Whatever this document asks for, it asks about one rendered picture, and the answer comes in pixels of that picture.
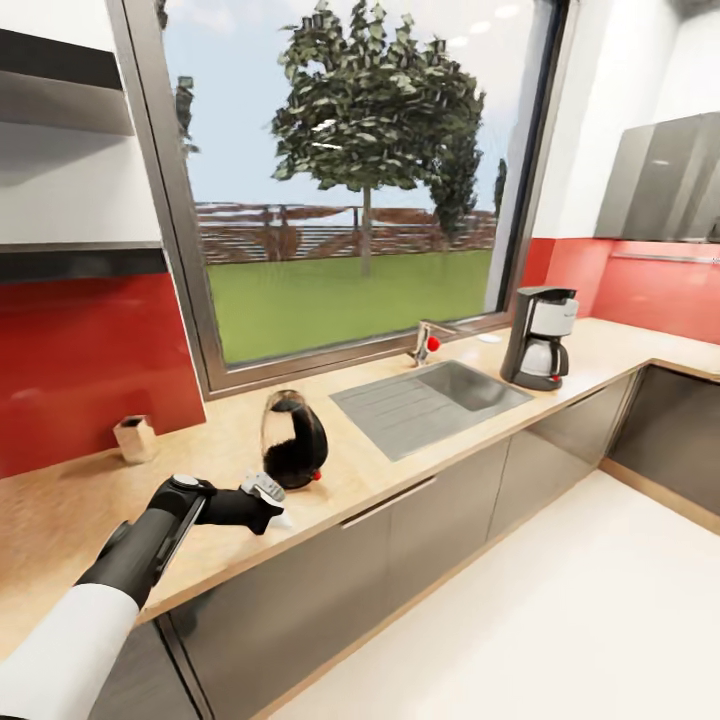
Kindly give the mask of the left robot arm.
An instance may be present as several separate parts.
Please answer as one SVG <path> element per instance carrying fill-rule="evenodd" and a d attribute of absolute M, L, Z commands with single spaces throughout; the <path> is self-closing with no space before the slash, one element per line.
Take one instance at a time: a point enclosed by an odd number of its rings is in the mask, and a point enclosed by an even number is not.
<path fill-rule="evenodd" d="M 151 588 L 191 527 L 244 525 L 263 535 L 284 513 L 285 499 L 262 469 L 237 490 L 171 475 L 145 513 L 111 533 L 95 564 L 0 664 L 0 720 L 87 720 Z"/>

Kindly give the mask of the paper coffee filter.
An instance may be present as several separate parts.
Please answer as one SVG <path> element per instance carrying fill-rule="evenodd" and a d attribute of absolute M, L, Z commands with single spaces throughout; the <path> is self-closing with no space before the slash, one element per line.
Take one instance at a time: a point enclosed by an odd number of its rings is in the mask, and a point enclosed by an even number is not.
<path fill-rule="evenodd" d="M 285 510 L 281 515 L 272 517 L 269 522 L 269 528 L 275 529 L 289 529 L 289 531 L 299 531 L 299 528 L 295 525 L 295 522 L 289 517 L 289 514 Z"/>

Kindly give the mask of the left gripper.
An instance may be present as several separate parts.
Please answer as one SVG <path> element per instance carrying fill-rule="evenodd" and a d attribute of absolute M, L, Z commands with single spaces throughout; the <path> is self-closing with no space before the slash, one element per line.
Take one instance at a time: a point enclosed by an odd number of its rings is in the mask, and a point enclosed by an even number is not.
<path fill-rule="evenodd" d="M 258 499 L 241 487 L 227 491 L 230 493 L 229 513 L 221 525 L 244 525 L 255 535 L 263 535 L 265 529 L 269 528 L 271 518 L 285 511 L 282 506 L 272 504 L 264 496 Z"/>

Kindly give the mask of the electric kettle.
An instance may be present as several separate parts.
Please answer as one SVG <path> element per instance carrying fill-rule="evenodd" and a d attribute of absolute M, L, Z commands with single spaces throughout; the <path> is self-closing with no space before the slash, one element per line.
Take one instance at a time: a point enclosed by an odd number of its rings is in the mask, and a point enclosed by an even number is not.
<path fill-rule="evenodd" d="M 283 489 L 309 485 L 329 447 L 323 424 L 305 396 L 292 389 L 269 393 L 261 417 L 262 470 Z"/>

